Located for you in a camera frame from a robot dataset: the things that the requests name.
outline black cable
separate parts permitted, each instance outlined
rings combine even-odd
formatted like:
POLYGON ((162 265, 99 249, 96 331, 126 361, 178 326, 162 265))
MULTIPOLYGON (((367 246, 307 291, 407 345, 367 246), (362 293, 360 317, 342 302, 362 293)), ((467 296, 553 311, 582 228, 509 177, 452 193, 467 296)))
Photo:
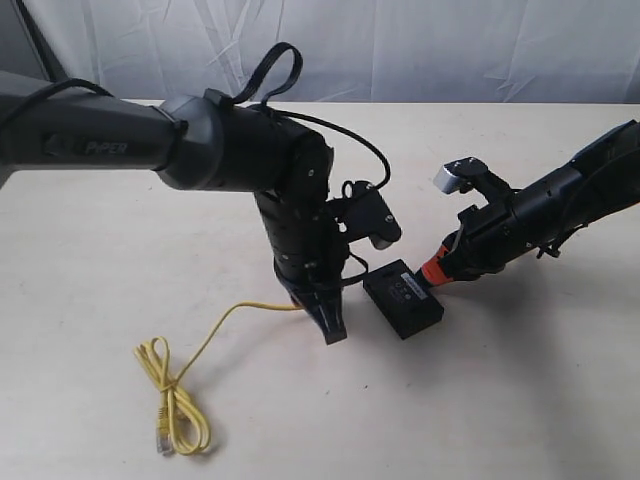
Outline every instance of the black cable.
POLYGON ((260 60, 260 63, 251 74, 251 78, 249 78, 249 81, 247 82, 245 87, 238 95, 229 99, 229 103, 231 103, 232 105, 237 105, 239 103, 246 102, 251 97, 253 97, 264 82, 264 79, 271 68, 273 68, 278 59, 288 51, 291 51, 291 53, 293 53, 293 64, 291 65, 289 76, 282 85, 267 92, 260 103, 263 106, 266 106, 267 102, 272 96, 280 95, 281 93, 284 93, 291 87, 293 87, 293 85, 295 85, 295 83, 298 81, 300 72, 302 71, 302 54, 300 53, 300 50, 298 50, 290 43, 279 42, 269 49, 269 51, 266 53, 263 59, 260 60))
POLYGON ((349 252, 349 256, 353 258, 356 262, 358 262, 364 268, 364 272, 359 273, 358 275, 354 275, 353 277, 343 278, 340 282, 341 287, 348 287, 350 285, 355 285, 356 283, 360 283, 364 278, 369 274, 369 264, 367 261, 359 257, 353 252, 349 252))
POLYGON ((356 283, 360 283, 364 278, 369 274, 369 264, 367 261, 359 257, 353 252, 349 252, 349 256, 353 258, 356 262, 358 262, 364 268, 364 272, 354 275, 352 277, 347 277, 341 279, 339 282, 335 283, 315 283, 313 282, 313 286, 320 290, 333 290, 335 288, 343 288, 349 287, 351 285, 355 285, 356 283))
POLYGON ((336 125, 326 120, 322 120, 321 118, 312 117, 310 115, 305 115, 303 113, 289 112, 286 110, 274 110, 274 111, 284 117, 290 117, 298 120, 303 120, 305 122, 315 123, 325 128, 335 130, 336 132, 346 135, 347 137, 355 140, 356 142, 361 143, 362 145, 367 147, 369 150, 371 150, 371 152, 373 152, 373 154, 376 157, 378 157, 378 159, 380 160, 380 163, 382 163, 382 166, 384 167, 384 178, 380 183, 378 183, 377 185, 374 185, 373 189, 380 190, 387 183, 389 183, 389 180, 391 179, 391 165, 389 164, 389 160, 387 160, 387 157, 385 157, 384 154, 380 150, 378 150, 378 148, 366 138, 361 137, 357 133, 352 132, 347 128, 341 127, 340 125, 336 125))
POLYGON ((7 128, 11 122, 15 121, 20 115, 31 110, 33 107, 38 106, 40 103, 47 100, 49 97, 53 97, 54 95, 68 90, 70 88, 85 88, 87 90, 91 90, 98 95, 104 95, 108 97, 112 97, 111 93, 102 88, 100 85, 96 85, 95 83, 89 82, 88 80, 83 80, 82 78, 69 78, 67 80, 62 80, 61 82, 52 83, 51 85, 47 85, 46 87, 41 88, 40 90, 35 91, 31 95, 28 95, 22 100, 18 105, 16 105, 12 110, 10 110, 1 120, 0 120, 0 134, 2 131, 7 128))

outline white backdrop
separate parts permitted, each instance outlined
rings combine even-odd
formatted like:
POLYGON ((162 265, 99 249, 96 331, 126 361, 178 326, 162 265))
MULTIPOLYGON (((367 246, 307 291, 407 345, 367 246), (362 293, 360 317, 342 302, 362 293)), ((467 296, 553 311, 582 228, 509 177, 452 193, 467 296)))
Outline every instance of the white backdrop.
POLYGON ((638 0, 25 3, 71 74, 122 97, 236 93, 285 40, 306 63, 281 99, 640 101, 638 0))

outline black robotic arm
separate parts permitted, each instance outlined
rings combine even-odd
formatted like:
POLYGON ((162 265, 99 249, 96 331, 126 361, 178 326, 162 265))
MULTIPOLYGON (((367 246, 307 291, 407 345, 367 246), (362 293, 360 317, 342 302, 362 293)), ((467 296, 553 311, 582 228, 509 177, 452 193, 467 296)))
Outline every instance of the black robotic arm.
POLYGON ((160 107, 118 100, 83 80, 49 84, 0 72, 0 186, 17 170, 144 169, 177 189, 251 192, 277 278, 328 344, 344 339, 341 292, 361 279, 341 278, 349 243, 369 237, 384 248, 401 230, 378 191, 389 171, 375 147, 349 132, 383 160, 387 175, 377 186, 352 183, 351 195, 329 200, 333 150, 322 135, 289 115, 318 119, 267 105, 271 95, 295 83, 301 68, 297 49, 279 43, 238 96, 207 90, 203 97, 182 96, 160 107), (287 51, 294 55, 287 81, 261 103, 239 106, 287 51))

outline white tabletop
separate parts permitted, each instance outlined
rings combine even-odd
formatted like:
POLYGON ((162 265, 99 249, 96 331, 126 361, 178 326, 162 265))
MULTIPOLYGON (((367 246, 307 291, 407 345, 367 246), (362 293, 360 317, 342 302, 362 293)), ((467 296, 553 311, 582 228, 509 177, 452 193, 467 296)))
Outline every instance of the white tabletop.
MULTIPOLYGON (((565 163, 635 106, 288 104, 357 130, 393 164, 404 229, 372 267, 417 268, 483 200, 431 179, 474 155, 512 186, 565 163)), ((334 185, 381 168, 333 133, 334 185)), ((360 286, 349 338, 303 313, 244 310, 185 378, 214 419, 203 459, 155 452, 158 394, 131 348, 188 357, 240 300, 285 302, 249 194, 173 191, 149 172, 21 172, 0 190, 0 478, 636 479, 640 208, 473 283, 399 340, 360 286)))

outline black electronic device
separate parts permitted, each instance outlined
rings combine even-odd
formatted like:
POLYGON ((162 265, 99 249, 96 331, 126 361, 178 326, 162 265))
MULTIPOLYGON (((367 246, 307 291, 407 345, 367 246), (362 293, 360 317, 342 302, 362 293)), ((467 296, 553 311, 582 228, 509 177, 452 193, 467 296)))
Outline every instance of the black electronic device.
POLYGON ((362 284, 403 340, 442 320, 444 308, 402 260, 370 272, 362 284))

